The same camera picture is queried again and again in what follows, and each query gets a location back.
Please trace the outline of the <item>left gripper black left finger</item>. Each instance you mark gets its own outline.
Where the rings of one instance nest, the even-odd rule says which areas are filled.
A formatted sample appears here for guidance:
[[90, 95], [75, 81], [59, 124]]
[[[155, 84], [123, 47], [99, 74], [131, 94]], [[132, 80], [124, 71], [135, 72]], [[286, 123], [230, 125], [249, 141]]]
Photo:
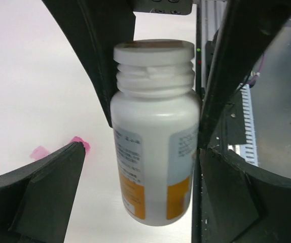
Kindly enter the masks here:
[[0, 175], [0, 242], [64, 242], [85, 155], [72, 142]]

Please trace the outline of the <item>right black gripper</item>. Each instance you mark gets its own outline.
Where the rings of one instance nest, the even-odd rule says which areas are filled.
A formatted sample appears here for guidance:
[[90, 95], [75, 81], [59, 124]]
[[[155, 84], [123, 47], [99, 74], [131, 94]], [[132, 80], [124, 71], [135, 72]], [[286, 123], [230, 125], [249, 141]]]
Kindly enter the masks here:
[[132, 0], [134, 12], [188, 15], [192, 11], [192, 0]]

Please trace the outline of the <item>white pill bottle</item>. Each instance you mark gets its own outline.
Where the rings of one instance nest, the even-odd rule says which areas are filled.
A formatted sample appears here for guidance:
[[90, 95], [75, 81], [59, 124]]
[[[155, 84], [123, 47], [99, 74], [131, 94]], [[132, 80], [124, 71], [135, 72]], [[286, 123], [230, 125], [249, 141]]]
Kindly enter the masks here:
[[187, 211], [200, 104], [194, 45], [174, 39], [116, 45], [111, 121], [123, 204], [136, 221], [165, 226]]

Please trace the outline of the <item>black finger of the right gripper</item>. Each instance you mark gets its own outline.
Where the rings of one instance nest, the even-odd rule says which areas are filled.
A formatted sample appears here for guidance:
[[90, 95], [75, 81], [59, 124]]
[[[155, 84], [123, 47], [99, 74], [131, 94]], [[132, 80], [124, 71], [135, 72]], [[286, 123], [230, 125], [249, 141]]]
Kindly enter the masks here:
[[225, 105], [291, 16], [291, 1], [228, 1], [201, 110], [199, 147], [210, 142]]
[[135, 15], [127, 1], [44, 0], [90, 78], [109, 124], [117, 91], [117, 44], [133, 40]]

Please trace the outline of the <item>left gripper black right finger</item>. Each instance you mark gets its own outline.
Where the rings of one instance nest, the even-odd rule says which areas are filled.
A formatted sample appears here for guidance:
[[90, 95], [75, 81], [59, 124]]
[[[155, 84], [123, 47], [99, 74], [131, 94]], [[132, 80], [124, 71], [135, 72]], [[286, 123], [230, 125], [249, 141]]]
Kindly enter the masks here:
[[213, 242], [291, 242], [291, 179], [233, 151], [201, 151]]

